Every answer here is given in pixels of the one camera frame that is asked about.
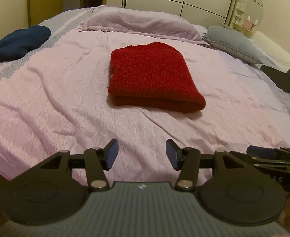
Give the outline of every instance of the dark blue cloth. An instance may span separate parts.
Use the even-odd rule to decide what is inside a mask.
[[[50,29],[44,26],[32,26],[12,32],[0,40],[0,62],[23,58],[29,51],[42,45],[50,36]]]

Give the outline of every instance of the metal screw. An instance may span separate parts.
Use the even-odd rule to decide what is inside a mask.
[[[180,180],[177,185],[181,188],[190,188],[193,186],[193,183],[190,180]]]
[[[94,187],[94,188],[104,188],[106,187],[106,182],[103,181],[103,180],[95,180],[91,183],[91,186]]]

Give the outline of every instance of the gray pillow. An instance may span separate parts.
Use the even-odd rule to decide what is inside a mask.
[[[267,63],[264,56],[242,33],[236,30],[214,26],[208,27],[204,39],[212,47],[218,48],[248,64]]]

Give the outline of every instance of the red garment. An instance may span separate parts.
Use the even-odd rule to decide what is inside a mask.
[[[205,107],[185,60],[161,42],[127,46],[111,54],[109,95],[115,105],[194,112]]]

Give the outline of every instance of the white logo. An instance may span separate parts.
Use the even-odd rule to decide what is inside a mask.
[[[145,185],[145,184],[142,184],[142,185],[139,185],[139,186],[138,186],[138,188],[140,188],[140,189],[142,189],[142,190],[145,189],[146,187],[148,187],[148,186]]]

